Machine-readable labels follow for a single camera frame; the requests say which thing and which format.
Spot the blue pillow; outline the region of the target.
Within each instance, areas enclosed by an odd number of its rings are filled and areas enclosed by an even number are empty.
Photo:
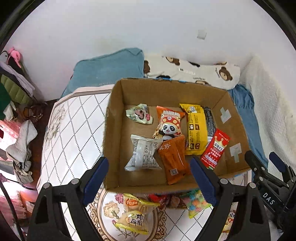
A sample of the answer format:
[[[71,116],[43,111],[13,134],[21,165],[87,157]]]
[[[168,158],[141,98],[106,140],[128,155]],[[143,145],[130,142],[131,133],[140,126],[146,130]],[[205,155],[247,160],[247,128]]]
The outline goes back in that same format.
[[[109,55],[79,61],[62,96],[79,87],[109,85],[122,78],[143,77],[143,51],[138,48],[125,48]]]

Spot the yellow panda snack bag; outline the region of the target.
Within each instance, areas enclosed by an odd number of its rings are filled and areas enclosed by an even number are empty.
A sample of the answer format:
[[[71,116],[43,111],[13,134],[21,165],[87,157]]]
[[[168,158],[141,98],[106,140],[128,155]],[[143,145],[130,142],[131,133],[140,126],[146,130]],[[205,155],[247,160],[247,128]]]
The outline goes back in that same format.
[[[222,232],[229,232],[235,218],[235,210],[230,210]]]

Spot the orange panda snack bag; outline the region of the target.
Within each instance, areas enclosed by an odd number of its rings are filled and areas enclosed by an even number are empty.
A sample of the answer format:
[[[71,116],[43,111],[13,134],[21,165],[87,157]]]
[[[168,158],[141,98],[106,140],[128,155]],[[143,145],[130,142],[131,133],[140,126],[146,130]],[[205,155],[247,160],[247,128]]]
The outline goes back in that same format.
[[[159,124],[152,138],[166,141],[182,135],[181,119],[185,116],[184,112],[157,106],[157,114]]]

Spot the colorful candy bag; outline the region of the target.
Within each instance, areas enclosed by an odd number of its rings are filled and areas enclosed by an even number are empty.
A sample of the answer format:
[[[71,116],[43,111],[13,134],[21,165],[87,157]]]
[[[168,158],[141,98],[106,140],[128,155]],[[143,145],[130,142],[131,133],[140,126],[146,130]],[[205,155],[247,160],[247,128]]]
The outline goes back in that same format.
[[[188,209],[189,218],[194,218],[198,213],[211,206],[207,203],[200,189],[192,190],[180,197]]]

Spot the red crown snack packet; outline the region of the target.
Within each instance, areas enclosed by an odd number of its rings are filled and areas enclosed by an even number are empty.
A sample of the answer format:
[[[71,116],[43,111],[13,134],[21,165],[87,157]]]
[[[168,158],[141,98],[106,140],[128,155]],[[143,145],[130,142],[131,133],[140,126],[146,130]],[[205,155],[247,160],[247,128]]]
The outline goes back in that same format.
[[[200,159],[207,169],[216,168],[229,142],[230,137],[217,128]]]

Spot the brown nut snack packet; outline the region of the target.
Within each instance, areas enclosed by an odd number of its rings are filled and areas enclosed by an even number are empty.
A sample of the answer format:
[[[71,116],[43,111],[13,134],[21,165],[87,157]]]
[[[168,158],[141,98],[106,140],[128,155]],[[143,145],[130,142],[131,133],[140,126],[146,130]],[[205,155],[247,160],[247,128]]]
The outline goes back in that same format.
[[[179,196],[170,195],[166,202],[166,207],[170,209],[187,209],[186,204],[182,201]]]

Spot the small red snack packet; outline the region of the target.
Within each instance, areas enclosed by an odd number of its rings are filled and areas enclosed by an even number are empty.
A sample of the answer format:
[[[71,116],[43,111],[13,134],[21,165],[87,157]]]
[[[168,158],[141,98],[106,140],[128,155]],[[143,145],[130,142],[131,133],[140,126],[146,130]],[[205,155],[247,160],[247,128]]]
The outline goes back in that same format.
[[[159,204],[165,203],[168,198],[166,194],[165,195],[149,194],[148,197],[152,202],[159,203]]]

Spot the yellow egg roll snack bag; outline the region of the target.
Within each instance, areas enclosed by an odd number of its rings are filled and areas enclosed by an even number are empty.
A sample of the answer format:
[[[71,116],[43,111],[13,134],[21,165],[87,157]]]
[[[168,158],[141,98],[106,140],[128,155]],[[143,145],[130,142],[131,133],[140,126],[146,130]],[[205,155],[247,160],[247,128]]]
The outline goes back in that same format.
[[[125,211],[119,220],[115,221],[114,226],[116,228],[123,228],[131,232],[147,235],[149,233],[147,216],[159,207],[160,204],[124,193],[123,206]]]

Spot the white wall switch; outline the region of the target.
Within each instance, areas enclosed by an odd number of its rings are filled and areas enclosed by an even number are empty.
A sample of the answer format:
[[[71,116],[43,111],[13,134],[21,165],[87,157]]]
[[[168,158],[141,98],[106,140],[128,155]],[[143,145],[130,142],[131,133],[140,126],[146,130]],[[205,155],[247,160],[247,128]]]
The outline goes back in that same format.
[[[202,29],[202,30],[198,30],[198,34],[197,34],[197,38],[201,39],[201,40],[205,40],[206,39],[206,35],[207,35],[207,31]]]

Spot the orange snack packet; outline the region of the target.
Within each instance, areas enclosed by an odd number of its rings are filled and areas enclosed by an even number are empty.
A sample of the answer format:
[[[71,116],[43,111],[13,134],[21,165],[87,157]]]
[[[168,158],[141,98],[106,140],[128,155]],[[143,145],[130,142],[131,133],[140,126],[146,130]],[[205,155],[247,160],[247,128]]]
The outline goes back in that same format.
[[[184,135],[163,141],[158,154],[165,167],[168,185],[176,184],[185,175],[191,174],[190,166],[185,158]]]

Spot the yellow black snack bag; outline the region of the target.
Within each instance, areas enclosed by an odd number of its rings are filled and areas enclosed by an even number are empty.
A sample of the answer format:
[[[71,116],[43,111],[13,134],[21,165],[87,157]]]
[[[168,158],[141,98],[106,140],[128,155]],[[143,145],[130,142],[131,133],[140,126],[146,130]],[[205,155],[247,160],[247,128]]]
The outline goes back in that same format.
[[[201,155],[216,131],[215,121],[209,107],[197,104],[180,104],[186,113],[188,135],[185,155]]]

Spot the small green cartoon packet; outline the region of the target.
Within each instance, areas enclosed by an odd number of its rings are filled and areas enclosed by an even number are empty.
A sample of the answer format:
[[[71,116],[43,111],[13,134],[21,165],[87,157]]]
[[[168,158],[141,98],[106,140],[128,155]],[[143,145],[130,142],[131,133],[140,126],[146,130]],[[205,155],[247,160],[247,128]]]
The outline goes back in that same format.
[[[126,116],[136,123],[144,125],[151,125],[153,118],[149,114],[148,106],[146,104],[139,104],[133,108],[127,109]]]

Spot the white blanket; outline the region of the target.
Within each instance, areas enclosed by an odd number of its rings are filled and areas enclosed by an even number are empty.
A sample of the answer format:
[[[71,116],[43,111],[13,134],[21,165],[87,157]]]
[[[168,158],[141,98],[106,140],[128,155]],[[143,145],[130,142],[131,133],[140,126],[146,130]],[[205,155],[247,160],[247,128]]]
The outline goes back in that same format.
[[[268,156],[275,152],[285,164],[295,168],[295,112],[279,83],[264,69],[258,56],[252,57],[243,69],[239,82],[253,99],[248,114],[253,120],[243,117],[248,125],[250,148],[269,173],[283,180],[283,175]]]

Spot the bear print pillow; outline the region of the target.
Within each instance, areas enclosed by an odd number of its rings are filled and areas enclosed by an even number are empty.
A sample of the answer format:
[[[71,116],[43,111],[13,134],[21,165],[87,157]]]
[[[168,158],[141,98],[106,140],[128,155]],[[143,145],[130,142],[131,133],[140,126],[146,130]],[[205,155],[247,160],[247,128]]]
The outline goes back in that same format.
[[[231,90],[239,82],[240,68],[228,62],[200,65],[177,58],[149,54],[144,57],[144,75],[148,78],[166,78]]]

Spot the white snack packet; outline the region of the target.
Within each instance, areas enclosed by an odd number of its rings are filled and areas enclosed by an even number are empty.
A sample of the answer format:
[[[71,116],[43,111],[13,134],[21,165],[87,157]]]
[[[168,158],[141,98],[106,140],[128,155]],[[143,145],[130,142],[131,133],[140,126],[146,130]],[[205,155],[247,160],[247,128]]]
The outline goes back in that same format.
[[[155,152],[163,143],[162,139],[144,138],[138,135],[131,135],[133,144],[132,157],[125,166],[125,171],[133,172],[143,169],[161,170],[154,158]]]

